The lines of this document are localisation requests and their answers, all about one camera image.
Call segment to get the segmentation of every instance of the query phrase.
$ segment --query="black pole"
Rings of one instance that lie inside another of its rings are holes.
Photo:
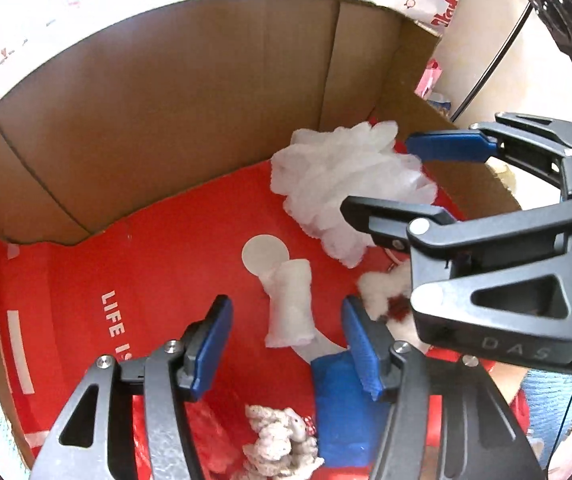
[[[512,46],[512,44],[517,39],[517,36],[521,32],[521,29],[524,28],[524,25],[526,24],[526,20],[528,19],[528,16],[530,16],[532,9],[533,9],[532,3],[528,2],[526,9],[524,9],[524,12],[521,14],[521,17],[519,18],[517,24],[515,25],[515,28],[512,29],[512,32],[508,36],[508,39],[505,41],[505,43],[501,47],[501,50],[499,50],[497,55],[492,60],[492,63],[490,63],[489,67],[485,70],[485,72],[483,73],[483,75],[481,76],[479,81],[477,81],[477,84],[474,85],[472,90],[470,90],[470,93],[466,96],[464,101],[459,105],[459,108],[457,108],[454,111],[454,113],[450,116],[450,120],[453,123],[458,119],[458,117],[462,113],[464,113],[464,110],[466,110],[466,108],[468,107],[470,102],[477,96],[477,94],[479,94],[479,91],[483,88],[483,85],[486,84],[486,81],[488,81],[488,79],[490,79],[490,76],[492,75],[492,73],[499,66],[499,63],[501,62],[501,60],[506,55],[509,48]]]

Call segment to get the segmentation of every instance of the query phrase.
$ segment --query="cardboard box wall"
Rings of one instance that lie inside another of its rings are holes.
[[[297,128],[452,128],[414,94],[438,38],[351,0],[191,0],[85,38],[0,101],[0,238],[73,245],[266,160]],[[426,164],[468,218],[518,209],[478,164]],[[31,453],[0,352],[0,400]]]

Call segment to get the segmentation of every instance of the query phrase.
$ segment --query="white plush toy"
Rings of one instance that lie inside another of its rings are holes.
[[[388,300],[399,296],[409,298],[413,291],[410,260],[389,272],[362,274],[357,281],[357,288],[370,319],[387,317]],[[392,317],[387,319],[386,326],[395,339],[408,341],[424,353],[430,348],[430,345],[419,339],[412,312],[408,312],[402,320]]]
[[[247,461],[233,480],[308,480],[323,464],[316,438],[307,435],[304,419],[293,409],[246,406],[245,413],[259,438],[243,446]]]

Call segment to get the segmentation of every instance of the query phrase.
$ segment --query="screw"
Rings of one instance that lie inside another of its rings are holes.
[[[461,361],[467,367],[474,368],[479,364],[479,359],[477,359],[474,355],[464,355],[461,358]]]
[[[410,225],[408,225],[408,229],[414,235],[422,235],[425,234],[428,229],[430,229],[430,222],[425,218],[416,218]]]
[[[393,350],[396,354],[407,354],[410,349],[411,345],[406,341],[395,341],[393,344]]]
[[[424,283],[419,285],[410,296],[413,309],[420,312],[431,312],[432,309],[441,306],[444,293],[437,283]]]
[[[177,339],[170,339],[163,345],[163,351],[167,354],[176,354],[183,350],[183,343]]]
[[[115,359],[111,355],[102,355],[97,359],[95,364],[97,365],[97,368],[106,370],[106,368],[110,368],[114,362]]]

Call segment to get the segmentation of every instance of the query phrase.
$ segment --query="black cable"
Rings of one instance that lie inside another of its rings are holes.
[[[474,85],[474,87],[472,87],[472,90],[470,90],[470,93],[466,96],[464,101],[459,105],[459,108],[457,108],[454,111],[454,113],[450,116],[450,120],[453,123],[459,118],[459,116],[462,113],[464,113],[470,102],[477,96],[477,94],[479,94],[479,91],[483,88],[488,79],[490,79],[490,76],[494,73],[496,68],[499,66],[499,63],[508,52],[509,48],[517,39],[517,36],[521,32],[521,29],[524,28],[524,25],[526,25],[526,20],[528,19],[528,16],[530,16],[532,9],[533,9],[532,3],[528,2],[528,5],[526,5],[526,9],[524,9],[523,13],[521,14],[521,17],[518,19],[517,24],[512,29],[512,32],[508,36],[508,39],[501,46],[499,52],[497,52],[497,55],[492,60],[492,63],[490,63],[489,67],[485,70],[479,81],[477,81],[477,84]]]
[[[568,412],[570,411],[570,407],[572,406],[572,395],[570,396],[570,400],[568,401],[568,407],[566,408],[566,412],[563,414],[562,423],[559,426],[559,432],[557,433],[557,438],[554,440],[554,444],[552,445],[552,451],[550,452],[550,456],[548,457],[548,463],[546,464],[546,478],[548,478],[548,470],[550,469],[550,462],[552,462],[552,456],[554,454],[554,450],[559,443],[559,438],[562,436],[563,425],[565,424],[565,419],[568,416]]]

